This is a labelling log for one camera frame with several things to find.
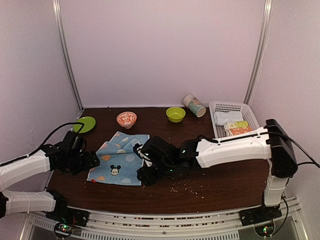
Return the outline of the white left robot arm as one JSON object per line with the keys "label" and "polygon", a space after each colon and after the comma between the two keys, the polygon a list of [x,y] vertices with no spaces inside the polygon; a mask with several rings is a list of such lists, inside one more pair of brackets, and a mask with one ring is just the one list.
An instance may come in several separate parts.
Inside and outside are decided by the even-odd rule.
{"label": "white left robot arm", "polygon": [[0,165],[0,216],[13,213],[46,212],[53,219],[67,222],[72,217],[65,197],[56,191],[19,192],[8,188],[40,173],[59,170],[76,176],[98,167],[94,151],[86,151],[87,141],[78,133],[68,131],[56,144],[43,143],[33,152]]}

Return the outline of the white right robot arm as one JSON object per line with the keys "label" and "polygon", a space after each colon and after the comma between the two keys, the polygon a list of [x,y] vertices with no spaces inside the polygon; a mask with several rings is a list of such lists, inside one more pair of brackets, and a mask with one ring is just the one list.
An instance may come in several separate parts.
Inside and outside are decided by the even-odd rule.
{"label": "white right robot arm", "polygon": [[137,178],[144,185],[155,184],[163,176],[183,176],[192,170],[245,160],[269,162],[269,174],[263,192],[263,205],[256,210],[259,220],[268,220],[281,202],[282,194],[298,170],[291,139],[275,119],[248,133],[222,138],[200,135],[184,141],[180,147],[153,136],[133,151],[142,160]]}

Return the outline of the orange bunny towel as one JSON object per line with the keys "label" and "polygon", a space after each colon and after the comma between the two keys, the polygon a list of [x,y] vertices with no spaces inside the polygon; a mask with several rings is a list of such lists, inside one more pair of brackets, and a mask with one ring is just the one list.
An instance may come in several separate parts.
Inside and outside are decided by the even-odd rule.
{"label": "orange bunny towel", "polygon": [[226,131],[226,136],[231,137],[231,136],[236,136],[236,135],[242,135],[246,134],[252,131],[252,128],[250,126],[246,127],[239,127],[239,128],[230,128]]}

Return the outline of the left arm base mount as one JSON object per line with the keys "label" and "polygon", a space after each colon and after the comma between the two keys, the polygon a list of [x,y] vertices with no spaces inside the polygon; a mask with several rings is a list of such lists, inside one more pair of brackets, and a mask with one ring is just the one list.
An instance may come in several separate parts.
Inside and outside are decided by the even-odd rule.
{"label": "left arm base mount", "polygon": [[46,212],[45,217],[57,222],[85,227],[87,225],[90,213],[86,210],[79,210],[68,206],[67,199],[57,191],[49,191],[55,200],[54,210]]}

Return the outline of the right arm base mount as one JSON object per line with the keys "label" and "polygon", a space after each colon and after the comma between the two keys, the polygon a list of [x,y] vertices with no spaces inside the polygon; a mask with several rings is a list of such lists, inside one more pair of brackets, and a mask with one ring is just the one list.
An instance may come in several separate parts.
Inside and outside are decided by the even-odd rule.
{"label": "right arm base mount", "polygon": [[280,204],[276,206],[266,206],[264,194],[260,206],[239,211],[239,218],[242,226],[254,225],[266,221],[271,221],[282,216]]}

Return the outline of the blue mickey dotted towel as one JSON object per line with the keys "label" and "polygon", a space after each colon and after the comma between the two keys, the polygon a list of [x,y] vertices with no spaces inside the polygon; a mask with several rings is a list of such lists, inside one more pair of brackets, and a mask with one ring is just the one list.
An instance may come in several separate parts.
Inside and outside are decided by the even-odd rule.
{"label": "blue mickey dotted towel", "polygon": [[140,186],[137,170],[144,161],[134,152],[136,144],[143,145],[148,134],[128,135],[117,131],[96,151],[100,165],[89,170],[87,181],[123,186]]}

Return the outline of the white perforated plastic basket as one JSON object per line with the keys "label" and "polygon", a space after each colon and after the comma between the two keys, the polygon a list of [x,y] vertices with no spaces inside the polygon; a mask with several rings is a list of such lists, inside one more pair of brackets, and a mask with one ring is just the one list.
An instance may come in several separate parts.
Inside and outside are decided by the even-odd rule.
{"label": "white perforated plastic basket", "polygon": [[242,117],[245,121],[248,122],[248,125],[253,129],[258,129],[259,123],[251,110],[250,106],[245,103],[239,102],[230,102],[230,101],[211,101],[209,102],[209,112],[212,121],[212,127],[215,138],[223,138],[226,137],[226,132],[223,126],[216,125],[214,121],[214,112],[241,112]]}

